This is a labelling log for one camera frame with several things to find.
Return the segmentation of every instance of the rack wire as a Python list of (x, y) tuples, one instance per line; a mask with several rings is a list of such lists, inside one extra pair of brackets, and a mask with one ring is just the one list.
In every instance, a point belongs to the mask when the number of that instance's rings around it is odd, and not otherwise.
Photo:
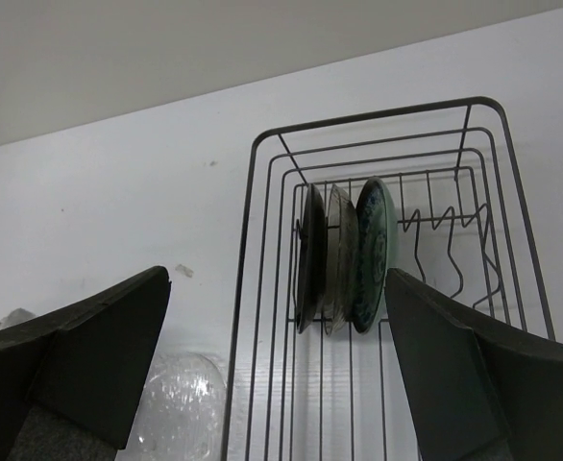
[(475, 97), (270, 130), (252, 149), (222, 459), (420, 459), (387, 318), (331, 337), (294, 325), (306, 186), (328, 205), (378, 176), (399, 266), (494, 318), (554, 339), (505, 112)]

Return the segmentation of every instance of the black wire rack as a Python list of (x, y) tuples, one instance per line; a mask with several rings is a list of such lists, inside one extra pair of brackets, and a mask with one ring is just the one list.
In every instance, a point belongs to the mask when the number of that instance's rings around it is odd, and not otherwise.
[(243, 214), (222, 459), (420, 459), (387, 319), (328, 337), (294, 325), (306, 185), (353, 201), (367, 179), (398, 213), (398, 266), (535, 334), (554, 328), (505, 112), (475, 97), (267, 131)]

